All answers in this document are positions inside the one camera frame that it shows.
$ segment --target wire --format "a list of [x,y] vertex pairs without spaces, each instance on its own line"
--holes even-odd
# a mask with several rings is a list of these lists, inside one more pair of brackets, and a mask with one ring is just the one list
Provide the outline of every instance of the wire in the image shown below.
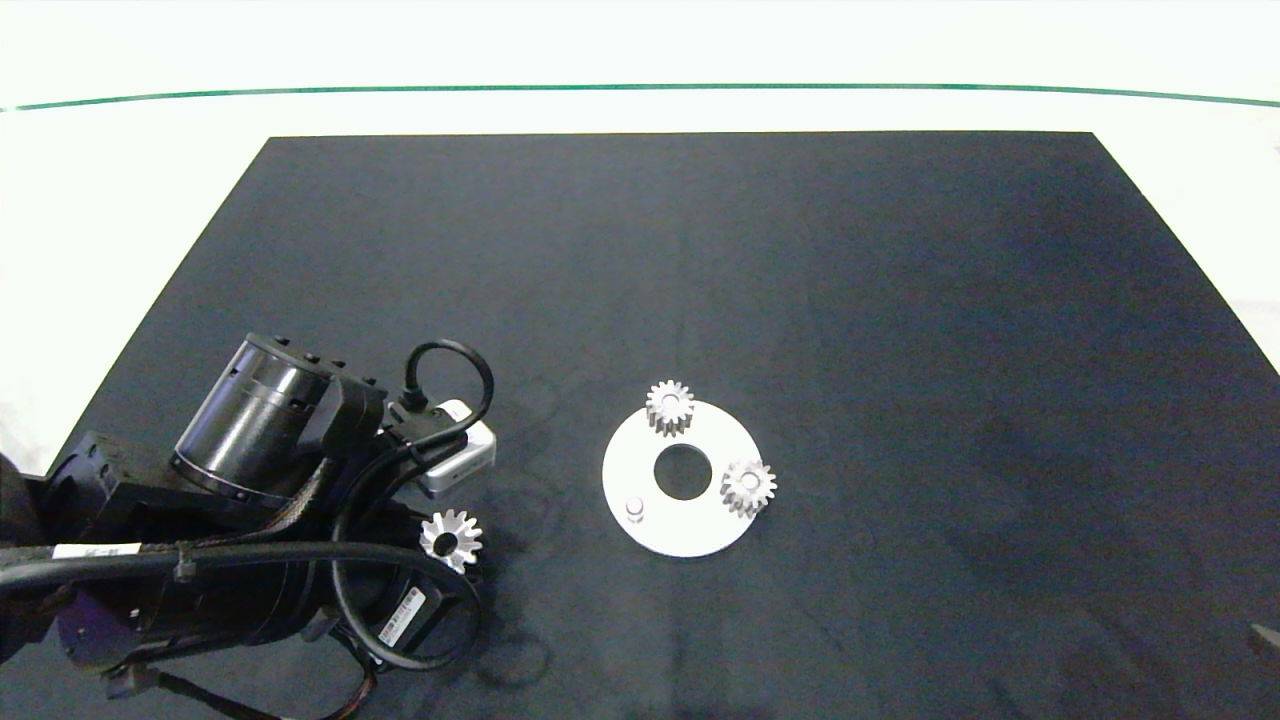
[[244,533],[227,536],[214,536],[196,541],[197,547],[212,547],[216,544],[262,542],[268,541],[296,525],[306,515],[307,510],[324,497],[324,492],[338,478],[342,470],[342,461],[334,457],[325,457],[316,465],[315,471],[289,501],[266,521],[265,525]]
[[[351,692],[347,701],[343,702],[338,710],[334,710],[320,720],[347,720],[348,717],[353,717],[356,715],[360,706],[364,705],[365,701],[369,700],[369,696],[378,688],[378,673],[372,660],[369,659],[369,653],[361,652],[351,638],[337,632],[329,634],[356,660],[356,664],[360,665],[362,678],[360,684],[356,685],[356,689]],[[210,692],[186,678],[179,678],[178,675],[173,675],[163,670],[155,671],[155,680],[157,688],[202,702],[218,712],[236,720],[283,720],[283,717],[278,715],[256,710],[244,703]]]
[[[479,423],[480,419],[489,413],[489,406],[493,404],[494,391],[493,370],[489,369],[489,363],[486,363],[475,348],[445,338],[424,342],[408,354],[408,359],[404,361],[404,391],[402,392],[402,401],[406,404],[406,407],[420,410],[426,405],[426,396],[422,393],[422,388],[417,382],[417,365],[422,360],[422,356],[431,350],[448,350],[466,357],[466,360],[471,363],[471,366],[475,368],[476,373],[480,375],[483,386],[480,404],[471,411],[470,415],[453,423],[448,428],[413,441],[410,445],[389,450],[366,465],[352,482],[348,502],[343,505],[342,511],[338,512],[338,518],[334,520],[333,532],[329,536],[333,542],[346,542],[347,528],[351,525],[352,515],[355,514],[358,498],[365,493],[366,486],[372,486],[375,478],[378,478],[384,470],[404,461],[407,457],[415,456],[415,460],[417,462],[426,462],[430,466],[429,457],[424,457],[421,455],[422,452],[439,450],[445,443],[457,439],[461,434],[466,433],[471,425]],[[413,473],[403,473],[388,483],[381,492],[379,492],[378,497],[364,509],[364,512],[355,524],[356,529],[364,529],[369,520],[374,518],[374,515],[381,510],[381,507],[390,501],[396,492],[399,491],[399,488],[403,487],[404,483],[407,483],[413,475]],[[475,588],[472,588],[471,584],[462,578],[462,575],[453,573],[453,570],[449,570],[443,562],[440,562],[439,566],[452,573],[454,579],[460,579],[462,584],[466,585],[475,603],[470,609],[467,635],[463,642],[449,648],[448,651],[426,659],[413,657],[411,655],[398,652],[396,648],[381,642],[356,611],[351,601],[351,591],[347,587],[346,569],[340,562],[334,562],[332,565],[333,594],[338,602],[338,610],[342,612],[342,619],[355,635],[355,641],[381,661],[404,670],[435,670],[448,662],[452,662],[466,652],[466,650],[471,647],[471,643],[475,642],[476,635],[480,633],[480,615],[477,612],[479,601],[475,600]]]
[[[434,448],[434,450],[439,454],[443,448]],[[365,478],[361,482],[362,483],[371,482],[371,478],[374,477],[375,475],[372,474],[365,475]],[[353,493],[358,493],[360,489],[361,488],[355,488]],[[333,532],[330,533],[329,537],[335,544],[349,544],[346,542],[347,528],[351,523],[351,516],[355,511],[355,507],[356,507],[355,503],[344,505],[342,511],[338,514],[338,518],[334,520]],[[465,611],[468,614],[466,639],[463,639],[457,646],[449,648],[448,651],[444,651],[434,656],[429,656],[426,659],[413,657],[411,655],[401,653],[394,648],[392,648],[390,646],[388,646],[387,643],[381,642],[378,638],[378,635],[364,621],[364,619],[356,611],[351,601],[351,589],[347,585],[346,568],[343,566],[342,562],[333,562],[332,565],[334,600],[338,603],[338,610],[342,612],[343,621],[347,624],[347,628],[355,635],[355,641],[358,642],[361,646],[364,646],[366,651],[369,651],[370,653],[372,653],[374,656],[376,656],[378,659],[389,665],[404,670],[419,670],[419,671],[436,670],[452,662],[462,653],[465,653],[467,648],[471,647],[471,643],[475,642],[476,635],[480,633],[479,598],[476,597],[475,588],[471,587],[471,583],[468,583],[466,578],[463,578],[462,575],[449,569],[444,562],[440,562],[439,560],[428,556],[426,553],[422,553],[421,557],[424,560],[434,562],[438,570],[452,575],[451,580],[453,582],[454,587],[457,587],[457,584],[463,585],[468,594],[468,597],[466,598],[468,601],[467,602],[468,607],[465,609]],[[445,594],[452,594],[452,596],[457,594],[456,592],[451,592],[449,587],[442,587],[440,589],[445,592]]]
[[198,569],[233,568],[241,565],[266,565],[274,562],[307,562],[314,560],[344,560],[381,562],[407,566],[424,573],[447,592],[463,601],[479,605],[471,583],[449,570],[444,564],[413,551],[392,544],[371,542],[270,542],[227,544],[216,547],[188,547],[184,552],[169,544],[145,544],[136,555],[108,555],[95,557],[61,557],[52,560],[52,547],[32,548],[42,551],[45,559],[20,560],[0,566],[0,594],[58,585],[70,582],[105,580],[111,578],[145,578],[172,573],[179,560]]

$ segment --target white ring plate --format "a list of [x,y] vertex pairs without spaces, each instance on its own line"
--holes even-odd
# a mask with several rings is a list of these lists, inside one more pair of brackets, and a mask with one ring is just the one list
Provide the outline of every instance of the white ring plate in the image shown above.
[[[699,400],[692,405],[692,424],[675,437],[649,427],[641,407],[622,421],[604,451],[604,500],[613,519],[640,544],[673,557],[723,550],[742,537],[755,519],[730,511],[719,493],[721,477],[731,462],[760,459],[755,441],[728,413]],[[671,497],[653,475],[658,455],[677,445],[700,450],[712,466],[710,484],[692,500]],[[627,501],[636,497],[644,502],[639,521],[627,512]]]

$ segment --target silver gear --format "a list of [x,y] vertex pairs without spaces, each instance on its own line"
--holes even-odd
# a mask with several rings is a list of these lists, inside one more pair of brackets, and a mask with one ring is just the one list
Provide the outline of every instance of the silver gear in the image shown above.
[[773,497],[773,491],[778,487],[774,479],[777,478],[769,471],[769,466],[759,460],[730,464],[721,477],[724,505],[730,512],[737,512],[739,518],[754,518]]
[[649,388],[644,407],[649,427],[664,436],[677,436],[694,421],[694,393],[676,380],[663,380]]
[[[461,512],[445,510],[443,515],[436,512],[430,520],[422,520],[422,537],[419,538],[419,543],[428,555],[462,574],[467,565],[475,564],[476,551],[484,547],[476,539],[483,532],[476,527],[475,518],[467,518],[466,510]],[[457,544],[452,551],[440,555],[435,552],[435,541],[443,536],[453,536]]]

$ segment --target white label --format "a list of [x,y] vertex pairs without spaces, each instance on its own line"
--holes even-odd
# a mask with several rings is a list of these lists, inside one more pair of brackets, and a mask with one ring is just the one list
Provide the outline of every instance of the white label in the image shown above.
[[404,629],[417,615],[417,611],[422,609],[422,603],[426,602],[426,596],[422,591],[417,588],[408,588],[408,593],[404,594],[404,600],[401,601],[401,606],[392,612],[390,620],[383,625],[383,632],[378,633],[378,639],[383,641],[389,646],[394,646],[399,637],[404,634]]
[[137,555],[142,550],[141,542],[125,542],[120,544],[55,544],[54,560],[60,557],[105,557],[109,555]]

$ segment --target spur gear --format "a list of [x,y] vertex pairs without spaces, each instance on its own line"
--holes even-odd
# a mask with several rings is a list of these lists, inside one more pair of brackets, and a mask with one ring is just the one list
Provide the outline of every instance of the spur gear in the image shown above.
[[740,518],[754,518],[769,503],[778,487],[769,466],[759,460],[732,462],[721,478],[721,495],[731,512]]
[[428,555],[462,574],[467,565],[475,564],[476,551],[484,547],[476,539],[483,532],[475,518],[467,518],[466,510],[445,510],[443,515],[436,512],[430,520],[422,520],[419,543]]
[[694,421],[694,393],[676,380],[663,380],[649,388],[644,407],[649,427],[664,436],[677,436]]

